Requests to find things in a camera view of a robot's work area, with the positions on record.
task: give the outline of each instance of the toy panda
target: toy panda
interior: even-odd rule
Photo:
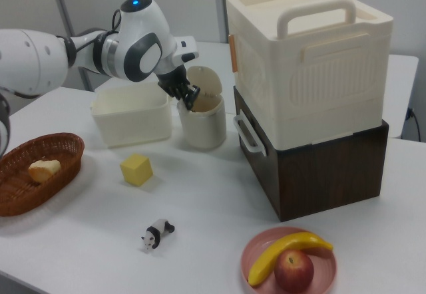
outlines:
[[[160,244],[161,235],[165,231],[168,233],[172,233],[174,231],[174,226],[165,219],[156,220],[154,224],[148,227],[146,229],[145,236],[142,236],[146,249],[156,249]]]

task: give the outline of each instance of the bread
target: bread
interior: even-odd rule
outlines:
[[[36,161],[28,168],[28,173],[32,179],[38,183],[43,183],[53,174],[61,169],[61,163],[58,160]]]

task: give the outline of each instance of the jar lid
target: jar lid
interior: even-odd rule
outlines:
[[[192,66],[188,69],[186,77],[191,85],[200,88],[202,96],[217,96],[222,93],[222,83],[217,73],[203,66]]]

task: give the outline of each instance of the red apple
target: red apple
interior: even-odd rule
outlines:
[[[274,269],[278,285],[289,293],[305,291],[314,278],[314,265],[304,252],[287,249],[277,258]]]

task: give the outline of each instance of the storage box handle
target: storage box handle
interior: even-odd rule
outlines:
[[[250,135],[253,137],[254,141],[256,142],[255,146],[252,146],[248,140],[244,132],[242,132],[242,129],[240,125],[238,124],[238,121],[242,121],[244,125],[247,127],[248,131],[250,132]],[[247,150],[251,153],[257,153],[261,152],[264,156],[266,156],[266,149],[262,141],[260,140],[258,134],[253,129],[252,125],[248,121],[246,115],[242,110],[240,110],[240,114],[236,115],[234,117],[234,126],[236,127],[238,134],[241,137],[241,140],[243,141],[244,145],[246,146]]]
[[[295,5],[286,9],[278,17],[277,22],[277,37],[279,39],[287,38],[288,36],[288,23],[297,17],[313,15],[316,13],[325,13],[337,9],[346,10],[345,23],[355,23],[357,17],[357,8],[352,0],[323,0],[314,1],[312,3],[305,3],[303,5]]]

